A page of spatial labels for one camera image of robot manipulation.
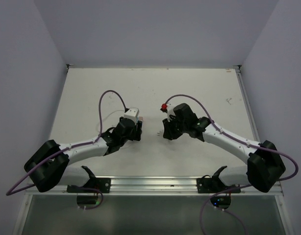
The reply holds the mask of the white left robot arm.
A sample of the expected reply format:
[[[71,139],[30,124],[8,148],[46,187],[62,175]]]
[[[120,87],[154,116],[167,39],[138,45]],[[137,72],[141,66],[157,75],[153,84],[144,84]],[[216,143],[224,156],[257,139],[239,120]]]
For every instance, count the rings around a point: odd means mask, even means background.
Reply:
[[[99,181],[87,166],[73,167],[83,160],[102,157],[120,150],[127,141],[140,141],[143,119],[137,122],[121,117],[116,127],[110,127],[96,140],[71,144],[46,141],[25,163],[39,192],[47,192],[58,185],[65,185],[69,192],[91,192],[99,189]]]

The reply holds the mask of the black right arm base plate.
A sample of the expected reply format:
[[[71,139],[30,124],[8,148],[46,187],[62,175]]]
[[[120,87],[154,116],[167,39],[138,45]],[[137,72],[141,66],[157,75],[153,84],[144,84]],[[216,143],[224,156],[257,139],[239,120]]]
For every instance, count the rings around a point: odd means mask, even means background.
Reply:
[[[235,189],[235,185],[225,186],[220,180],[215,177],[205,175],[196,179],[198,193],[215,194],[223,190],[231,189],[225,196],[213,196],[209,201],[212,206],[226,210],[231,204],[231,194],[240,193],[240,189]]]

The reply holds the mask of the aluminium rail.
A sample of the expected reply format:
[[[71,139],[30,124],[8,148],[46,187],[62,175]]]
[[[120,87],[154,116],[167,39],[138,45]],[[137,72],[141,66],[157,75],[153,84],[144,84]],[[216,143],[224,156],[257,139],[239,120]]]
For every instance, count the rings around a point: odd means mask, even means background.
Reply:
[[[237,79],[238,79],[238,83],[239,83],[239,86],[240,86],[240,90],[241,90],[241,93],[242,93],[243,101],[244,101],[244,104],[245,104],[245,108],[247,110],[247,115],[248,115],[249,122],[250,122],[250,125],[251,125],[251,130],[252,130],[253,137],[256,141],[260,141],[260,137],[259,137],[259,134],[258,134],[258,130],[256,128],[256,124],[255,124],[254,117],[253,117],[253,114],[252,114],[249,99],[248,99],[246,89],[245,89],[245,86],[244,86],[244,83],[243,83],[242,74],[241,74],[241,65],[233,66],[233,68],[235,70],[235,73],[236,73],[236,76],[237,76]]]
[[[198,176],[184,177],[164,177],[164,176],[106,176],[110,178],[109,183],[105,183],[108,191],[103,195],[113,196],[209,196],[214,192],[199,193],[197,181]],[[56,186],[50,191],[40,193],[36,188],[29,188],[25,192],[29,195],[77,195],[94,196],[96,193],[75,193],[68,192],[67,186]],[[231,193],[231,196],[281,196],[283,195],[280,183],[274,185],[268,193],[262,193],[254,187],[242,188],[240,193]]]

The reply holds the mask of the aluminium right side rail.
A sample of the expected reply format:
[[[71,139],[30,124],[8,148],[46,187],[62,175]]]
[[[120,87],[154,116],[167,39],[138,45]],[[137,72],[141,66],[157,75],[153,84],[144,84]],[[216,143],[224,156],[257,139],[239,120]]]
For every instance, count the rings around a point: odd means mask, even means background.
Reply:
[[[252,114],[249,99],[248,99],[246,89],[245,89],[245,86],[244,86],[244,83],[243,83],[242,74],[241,74],[241,65],[233,66],[233,68],[235,70],[235,73],[236,73],[236,76],[237,76],[237,79],[238,79],[238,83],[239,83],[239,86],[240,86],[240,90],[241,90],[241,93],[242,93],[243,101],[244,101],[244,104],[245,104],[245,108],[247,110],[247,115],[248,115],[249,122],[250,122],[250,125],[251,125],[251,130],[252,130],[253,137],[256,141],[260,141],[260,137],[259,137],[259,134],[258,134],[258,130],[256,128],[256,124],[255,124],[254,117],[253,117],[253,114]]]

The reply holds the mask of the aluminium front rail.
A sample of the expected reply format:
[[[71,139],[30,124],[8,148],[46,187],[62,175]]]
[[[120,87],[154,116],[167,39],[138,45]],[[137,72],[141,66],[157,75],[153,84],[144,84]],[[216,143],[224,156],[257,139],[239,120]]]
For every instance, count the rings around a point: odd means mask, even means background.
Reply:
[[[110,178],[109,183],[105,183],[108,191],[103,195],[113,196],[209,196],[214,192],[199,193],[197,181],[198,176],[184,177],[164,177],[164,176],[106,176]],[[68,192],[67,186],[56,186],[50,191],[40,193],[36,188],[29,188],[25,192],[29,195],[77,195],[94,196],[96,193],[75,193]],[[240,193],[231,193],[231,196],[281,196],[283,195],[280,183],[274,185],[268,193],[262,193],[254,187],[242,188]]]

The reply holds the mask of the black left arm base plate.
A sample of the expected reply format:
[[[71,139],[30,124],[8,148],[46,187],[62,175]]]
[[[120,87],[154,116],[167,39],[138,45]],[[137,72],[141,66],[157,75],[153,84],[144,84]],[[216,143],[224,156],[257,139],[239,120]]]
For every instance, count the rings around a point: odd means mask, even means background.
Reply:
[[[67,186],[67,193],[77,193],[76,202],[79,207],[96,207],[101,204],[103,195],[109,193],[110,178],[93,178],[84,186]]]

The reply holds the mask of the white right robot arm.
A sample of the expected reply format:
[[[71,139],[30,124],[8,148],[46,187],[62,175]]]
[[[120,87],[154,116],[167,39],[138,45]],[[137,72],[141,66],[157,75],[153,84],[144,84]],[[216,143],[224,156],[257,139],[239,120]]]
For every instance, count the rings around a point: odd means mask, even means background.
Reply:
[[[167,114],[163,122],[163,137],[176,140],[183,134],[213,144],[243,162],[243,166],[222,166],[213,175],[197,179],[199,192],[217,193],[227,189],[239,192],[238,186],[251,185],[267,193],[285,172],[285,165],[276,147],[270,141],[249,141],[221,127],[215,127],[210,118],[201,117],[186,103],[173,106],[164,103],[160,109]]]

